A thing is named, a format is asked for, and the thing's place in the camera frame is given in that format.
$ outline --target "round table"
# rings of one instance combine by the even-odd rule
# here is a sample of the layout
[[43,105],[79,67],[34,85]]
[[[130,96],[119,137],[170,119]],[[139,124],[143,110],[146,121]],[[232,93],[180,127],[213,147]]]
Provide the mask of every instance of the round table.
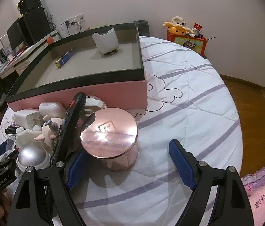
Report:
[[[168,153],[176,138],[186,151],[211,167],[238,172],[242,133],[234,101],[208,60],[178,44],[140,37],[148,82],[148,107],[130,110],[139,128],[135,165],[112,172],[91,160],[72,191],[87,225],[175,225],[191,195]],[[8,109],[0,129],[12,123]],[[207,225],[216,188],[212,188],[201,225]]]

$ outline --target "silver screw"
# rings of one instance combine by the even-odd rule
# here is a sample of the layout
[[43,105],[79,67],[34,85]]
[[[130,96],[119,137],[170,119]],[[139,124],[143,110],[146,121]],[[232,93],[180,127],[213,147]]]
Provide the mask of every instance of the silver screw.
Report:
[[33,167],[27,167],[27,168],[26,168],[26,171],[27,171],[27,172],[32,172],[32,170],[33,170]]
[[201,166],[201,167],[205,167],[207,165],[207,163],[205,161],[199,161],[198,164]]
[[229,170],[230,172],[235,172],[235,171],[236,171],[236,168],[235,168],[235,167],[232,167],[232,166],[230,166],[230,167],[228,167],[228,170]]
[[64,163],[62,161],[56,162],[57,167],[62,167],[63,165],[64,165]]

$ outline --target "rose gold lid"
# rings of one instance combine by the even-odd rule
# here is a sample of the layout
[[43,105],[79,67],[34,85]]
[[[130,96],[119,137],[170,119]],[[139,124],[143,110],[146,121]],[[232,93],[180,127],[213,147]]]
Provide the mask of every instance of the rose gold lid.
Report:
[[113,159],[129,151],[138,135],[134,117],[125,110],[105,108],[88,117],[81,128],[83,148],[99,159]]

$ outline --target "baseboard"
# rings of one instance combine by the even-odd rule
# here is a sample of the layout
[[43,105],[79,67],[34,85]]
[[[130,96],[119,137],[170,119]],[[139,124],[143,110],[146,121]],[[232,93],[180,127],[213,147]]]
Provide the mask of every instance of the baseboard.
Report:
[[227,76],[227,75],[222,75],[222,74],[220,74],[220,77],[223,80],[231,80],[231,81],[234,81],[234,82],[237,82],[237,83],[241,83],[241,84],[248,85],[248,86],[251,86],[253,88],[265,91],[265,87],[260,86],[260,85],[258,85],[256,83],[253,83],[253,82],[249,82],[249,81],[246,81],[246,80],[243,80],[243,79],[240,79],[240,78],[235,78],[235,77],[232,77],[232,76]]

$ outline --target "wooden floor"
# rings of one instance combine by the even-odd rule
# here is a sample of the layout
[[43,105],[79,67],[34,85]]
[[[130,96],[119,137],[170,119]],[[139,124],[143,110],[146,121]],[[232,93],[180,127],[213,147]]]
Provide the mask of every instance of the wooden floor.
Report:
[[224,80],[236,104],[243,135],[240,176],[265,166],[265,97],[251,86]]

